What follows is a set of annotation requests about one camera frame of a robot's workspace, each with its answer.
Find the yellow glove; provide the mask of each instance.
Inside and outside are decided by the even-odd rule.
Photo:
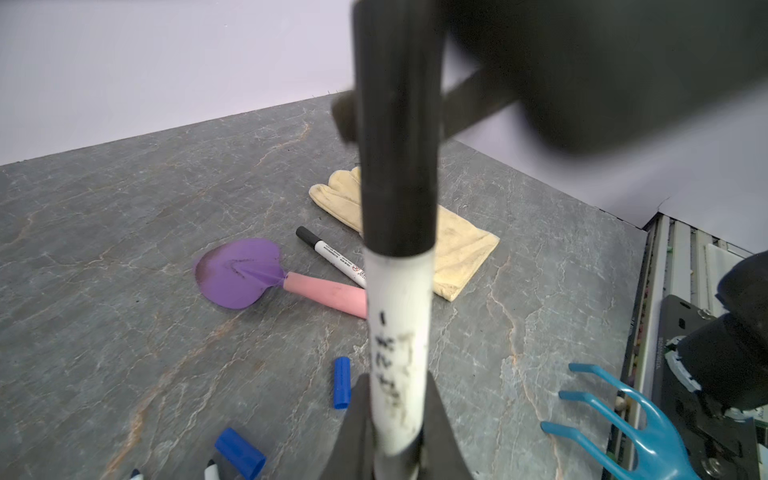
[[[327,185],[310,188],[310,197],[338,221],[362,233],[359,167],[333,172]],[[435,293],[449,302],[455,300],[496,245],[496,235],[438,206]]]

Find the white wall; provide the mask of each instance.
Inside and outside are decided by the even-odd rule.
[[[0,164],[346,89],[350,4],[0,0]],[[472,69],[449,49],[446,84]],[[517,106],[458,139],[639,227],[661,209],[768,249],[768,89],[717,113],[578,169]]]
[[[2,0],[0,164],[353,84],[350,0]]]

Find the white marker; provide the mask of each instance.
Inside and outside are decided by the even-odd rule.
[[[219,467],[216,466],[216,462],[209,460],[204,474],[205,480],[219,480]]]
[[[329,247],[328,243],[323,242],[317,235],[305,227],[297,228],[296,236],[315,249],[322,258],[328,260],[334,267],[341,270],[344,275],[347,275],[362,288],[366,288],[366,273],[362,271],[362,268],[347,260],[341,253]]]

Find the marble surface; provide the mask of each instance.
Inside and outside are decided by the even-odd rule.
[[[228,240],[267,237],[288,270],[349,281],[294,235],[362,264],[357,234],[308,197],[356,150],[315,98],[0,168],[0,478],[202,478],[235,427],[261,478],[315,479],[343,412],[333,359],[369,360],[363,321],[271,289],[241,311],[190,272]],[[501,243],[453,303],[435,297],[429,365],[478,480],[599,478],[542,419],[601,448],[609,425],[559,389],[611,390],[645,233],[462,144],[444,145],[441,204]]]

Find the blue cap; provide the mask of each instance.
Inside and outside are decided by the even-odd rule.
[[[349,358],[340,356],[333,363],[333,408],[345,409],[352,398],[352,380],[349,377]]]
[[[256,478],[266,463],[266,457],[232,429],[226,429],[219,435],[216,450],[221,452],[246,480]]]

